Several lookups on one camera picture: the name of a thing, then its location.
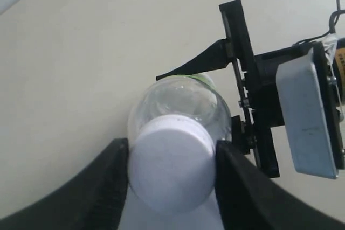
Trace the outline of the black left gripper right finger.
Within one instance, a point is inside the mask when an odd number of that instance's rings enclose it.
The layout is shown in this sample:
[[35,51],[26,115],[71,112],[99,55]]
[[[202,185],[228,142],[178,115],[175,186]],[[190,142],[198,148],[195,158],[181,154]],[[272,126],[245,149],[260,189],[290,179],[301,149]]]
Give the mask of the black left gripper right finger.
[[216,145],[215,193],[225,229],[344,229],[266,177],[228,141]]

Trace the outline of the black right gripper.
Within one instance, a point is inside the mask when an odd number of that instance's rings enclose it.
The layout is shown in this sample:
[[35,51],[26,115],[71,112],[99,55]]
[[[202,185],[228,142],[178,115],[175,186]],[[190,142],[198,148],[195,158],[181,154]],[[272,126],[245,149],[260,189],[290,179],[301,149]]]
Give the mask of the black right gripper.
[[245,116],[245,121],[239,115],[231,117],[232,143],[244,155],[249,155],[252,149],[259,170],[270,178],[277,178],[280,172],[271,130],[285,127],[276,86],[277,69],[279,65],[313,50],[332,154],[338,171],[343,170],[344,145],[340,122],[344,118],[341,109],[344,104],[344,40],[331,35],[323,42],[311,41],[255,55],[241,0],[221,4],[219,9],[227,39],[216,41],[182,66],[158,75],[156,80],[226,68],[229,64],[226,49],[229,42],[240,105]]

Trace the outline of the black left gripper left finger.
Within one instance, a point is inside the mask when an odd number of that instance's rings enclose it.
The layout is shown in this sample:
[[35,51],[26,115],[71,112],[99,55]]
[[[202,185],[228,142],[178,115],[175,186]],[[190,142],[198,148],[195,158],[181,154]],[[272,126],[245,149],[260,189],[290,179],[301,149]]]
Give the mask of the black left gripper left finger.
[[128,158],[128,140],[112,140],[66,184],[1,219],[1,229],[118,229],[129,186]]

